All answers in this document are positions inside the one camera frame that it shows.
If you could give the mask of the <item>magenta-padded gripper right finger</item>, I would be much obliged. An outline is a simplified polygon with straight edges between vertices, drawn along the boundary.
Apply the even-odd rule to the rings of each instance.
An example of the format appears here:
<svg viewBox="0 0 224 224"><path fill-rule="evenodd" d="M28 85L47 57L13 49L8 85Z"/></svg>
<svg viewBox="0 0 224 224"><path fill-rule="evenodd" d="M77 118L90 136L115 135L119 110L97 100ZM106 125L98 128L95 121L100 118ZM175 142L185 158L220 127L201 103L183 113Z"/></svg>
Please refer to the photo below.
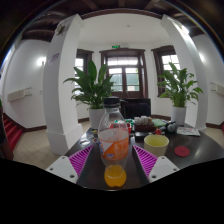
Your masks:
<svg viewBox="0 0 224 224"><path fill-rule="evenodd" d="M137 145L133 146L133 152L136 154L140 167L150 183L179 170L166 156L157 157Z"/></svg>

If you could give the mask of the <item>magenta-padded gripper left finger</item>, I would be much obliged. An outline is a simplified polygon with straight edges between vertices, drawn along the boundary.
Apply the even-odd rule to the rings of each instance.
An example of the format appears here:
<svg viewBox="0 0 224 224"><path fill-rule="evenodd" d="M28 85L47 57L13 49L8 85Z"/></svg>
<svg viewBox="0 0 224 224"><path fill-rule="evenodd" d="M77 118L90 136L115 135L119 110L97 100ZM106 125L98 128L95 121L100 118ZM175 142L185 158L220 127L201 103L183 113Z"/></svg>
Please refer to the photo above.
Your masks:
<svg viewBox="0 0 224 224"><path fill-rule="evenodd" d="M60 156L47 171L76 184L92 149L93 146L90 145L69 157Z"/></svg>

